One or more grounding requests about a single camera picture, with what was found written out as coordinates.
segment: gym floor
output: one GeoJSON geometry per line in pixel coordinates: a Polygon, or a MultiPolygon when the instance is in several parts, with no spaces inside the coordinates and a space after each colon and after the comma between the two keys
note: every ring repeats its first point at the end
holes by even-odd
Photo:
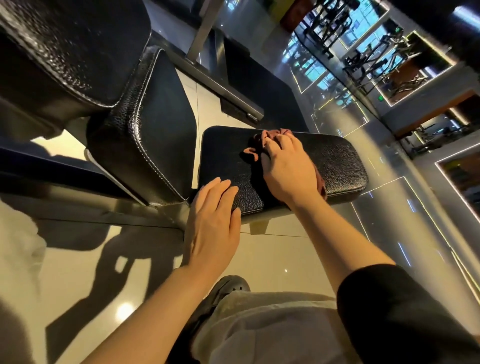
{"type": "MultiPolygon", "coordinates": [[[[145,1],[154,30],[186,51],[193,29],[145,1]]],[[[291,35],[275,26],[256,1],[241,4],[241,18],[238,9],[224,7],[217,26],[225,25],[225,32],[247,46],[252,58],[292,88],[311,132],[347,138],[363,161],[370,178],[365,193],[352,204],[335,209],[475,331],[478,322],[471,318],[478,316],[478,305],[452,255],[454,249],[457,257],[462,257],[462,248],[456,245],[460,240],[403,149],[360,103],[342,109],[330,102],[316,111],[289,65],[282,62],[291,35]]],[[[202,64],[208,64],[208,52],[200,57],[202,64]]],[[[194,80],[181,73],[180,79],[197,120],[192,181],[196,187],[203,131],[213,125],[249,126],[222,113],[219,98],[194,80]]],[[[84,158],[84,146],[68,132],[34,142],[51,155],[84,158]]],[[[49,349],[59,357],[59,364],[79,363],[181,261],[183,233],[178,229],[141,224],[113,226],[95,220],[44,219],[37,223],[48,244],[40,275],[44,322],[62,333],[49,338],[51,331],[47,329],[49,349]]],[[[225,274],[243,276],[252,291],[334,294],[304,229],[293,215],[273,219],[264,234],[255,233],[249,225],[242,226],[239,249],[225,274]]]]}

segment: weight bench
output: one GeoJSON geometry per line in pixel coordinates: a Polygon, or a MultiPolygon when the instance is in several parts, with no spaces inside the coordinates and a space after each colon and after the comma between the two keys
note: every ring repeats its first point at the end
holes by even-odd
{"type": "MultiPolygon", "coordinates": [[[[28,121],[52,136],[69,120],[89,117],[87,155],[109,178],[140,204],[188,206],[196,192],[195,116],[174,65],[151,37],[142,1],[59,4],[32,1],[32,19],[16,7],[1,19],[8,51],[0,58],[2,123],[28,121]]],[[[266,188],[261,164],[242,154],[258,132],[216,126],[202,140],[199,186],[231,179],[243,222],[290,213],[266,188]]],[[[294,134],[325,179],[329,203],[351,201],[366,187],[347,140],[294,134]]]]}

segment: stitching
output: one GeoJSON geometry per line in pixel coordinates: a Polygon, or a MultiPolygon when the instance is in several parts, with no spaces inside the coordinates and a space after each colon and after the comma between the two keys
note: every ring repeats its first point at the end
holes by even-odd
{"type": "Polygon", "coordinates": [[[138,117],[138,115],[140,113],[140,106],[142,105],[142,101],[143,101],[143,98],[144,98],[145,93],[146,93],[146,89],[147,89],[146,84],[148,84],[150,82],[150,78],[152,77],[152,73],[153,73],[153,68],[156,65],[156,61],[157,61],[158,56],[159,56],[161,51],[163,51],[163,49],[158,49],[158,51],[155,55],[155,59],[150,64],[149,69],[148,69],[148,73],[147,73],[147,77],[144,78],[144,81],[142,83],[142,87],[140,89],[140,93],[139,93],[137,101],[135,103],[137,106],[136,106],[136,109],[133,113],[133,117],[132,117],[132,120],[131,120],[133,122],[133,136],[134,136],[135,144],[136,144],[138,150],[140,151],[140,153],[142,154],[144,159],[147,161],[147,163],[150,165],[150,167],[155,171],[155,173],[160,177],[160,179],[169,187],[169,189],[173,193],[177,194],[177,196],[180,197],[183,201],[186,201],[186,198],[183,198],[178,193],[178,191],[170,184],[170,182],[168,182],[168,180],[165,178],[165,176],[162,174],[162,172],[158,169],[158,167],[153,163],[153,161],[147,155],[147,152],[145,151],[145,149],[142,145],[141,138],[140,138],[140,130],[139,130],[140,120],[139,120],[139,117],[138,117]]]}

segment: hand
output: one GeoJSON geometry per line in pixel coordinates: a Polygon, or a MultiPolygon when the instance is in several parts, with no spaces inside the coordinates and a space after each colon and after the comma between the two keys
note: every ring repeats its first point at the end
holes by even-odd
{"type": "Polygon", "coordinates": [[[262,153],[264,179],[272,195],[290,208],[300,200],[311,199],[318,193],[317,178],[310,157],[301,141],[293,134],[281,134],[275,140],[266,139],[262,153]]]}
{"type": "Polygon", "coordinates": [[[182,265],[216,280],[227,268],[240,242],[240,209],[232,211],[238,187],[219,177],[195,197],[187,228],[182,265]]]}

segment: left hand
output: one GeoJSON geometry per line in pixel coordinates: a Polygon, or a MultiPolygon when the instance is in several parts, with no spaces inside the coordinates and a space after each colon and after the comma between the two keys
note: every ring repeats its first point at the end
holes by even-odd
{"type": "Polygon", "coordinates": [[[240,209],[232,212],[237,186],[219,177],[203,186],[195,197],[187,228],[182,265],[206,274],[212,283],[227,268],[240,242],[240,209]]]}

